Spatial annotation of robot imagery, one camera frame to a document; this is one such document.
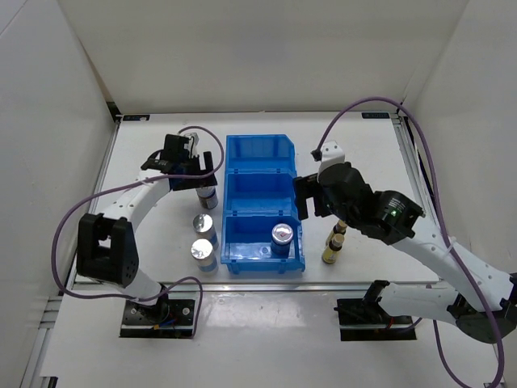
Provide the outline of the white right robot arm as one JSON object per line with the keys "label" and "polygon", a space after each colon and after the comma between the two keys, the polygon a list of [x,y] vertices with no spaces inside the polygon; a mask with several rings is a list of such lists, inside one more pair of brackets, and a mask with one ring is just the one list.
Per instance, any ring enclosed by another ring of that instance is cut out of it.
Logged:
{"label": "white right robot arm", "polygon": [[370,322],[402,315],[434,319],[486,344],[515,330],[516,276],[460,244],[445,242],[439,227],[407,196],[374,192],[349,162],[296,177],[293,186],[302,220],[308,216],[306,201],[313,199],[316,216],[335,215],[348,227],[416,259],[441,279],[430,288],[374,281],[357,308]]}

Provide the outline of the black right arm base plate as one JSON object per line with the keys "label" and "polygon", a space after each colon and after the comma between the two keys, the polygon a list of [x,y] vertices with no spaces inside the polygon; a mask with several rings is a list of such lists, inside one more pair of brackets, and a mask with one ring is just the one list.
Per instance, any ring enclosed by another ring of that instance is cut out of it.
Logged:
{"label": "black right arm base plate", "polygon": [[371,310],[361,298],[340,298],[334,311],[338,316],[342,342],[382,342],[416,340],[416,323],[407,315],[389,316]]}

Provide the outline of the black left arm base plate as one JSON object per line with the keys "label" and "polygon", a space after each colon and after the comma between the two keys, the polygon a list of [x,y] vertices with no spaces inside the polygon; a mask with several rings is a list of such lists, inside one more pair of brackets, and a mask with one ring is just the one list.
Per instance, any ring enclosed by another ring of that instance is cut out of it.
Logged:
{"label": "black left arm base plate", "polygon": [[126,302],[120,338],[190,339],[194,329],[196,301],[160,297],[154,306]]}

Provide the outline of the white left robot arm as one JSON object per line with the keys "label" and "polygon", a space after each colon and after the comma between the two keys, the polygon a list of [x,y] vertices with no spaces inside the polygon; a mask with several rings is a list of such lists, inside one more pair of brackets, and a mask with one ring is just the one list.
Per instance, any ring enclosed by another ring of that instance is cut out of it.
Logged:
{"label": "white left robot arm", "polygon": [[150,210],[171,192],[207,191],[217,186],[212,154],[199,154],[200,126],[188,126],[165,137],[163,147],[148,157],[136,180],[118,188],[120,197],[99,213],[86,213],[78,223],[77,273],[108,284],[141,306],[151,323],[161,323],[170,312],[164,286],[140,268],[135,237]]}

